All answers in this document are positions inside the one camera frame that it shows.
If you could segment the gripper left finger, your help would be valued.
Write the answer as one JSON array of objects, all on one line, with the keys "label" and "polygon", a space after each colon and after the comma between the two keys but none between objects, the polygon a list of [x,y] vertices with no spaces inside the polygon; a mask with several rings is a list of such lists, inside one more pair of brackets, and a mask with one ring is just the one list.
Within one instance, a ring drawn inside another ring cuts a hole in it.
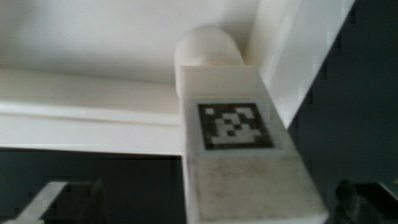
[{"label": "gripper left finger", "polygon": [[101,181],[51,181],[10,224],[108,224]]}]

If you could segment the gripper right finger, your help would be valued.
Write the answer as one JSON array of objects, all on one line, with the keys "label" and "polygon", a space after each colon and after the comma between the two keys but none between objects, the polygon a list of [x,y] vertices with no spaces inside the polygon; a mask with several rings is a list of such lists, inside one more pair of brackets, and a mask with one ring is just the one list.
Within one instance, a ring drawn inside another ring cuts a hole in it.
[{"label": "gripper right finger", "polygon": [[380,183],[340,180],[333,224],[398,224],[398,197]]}]

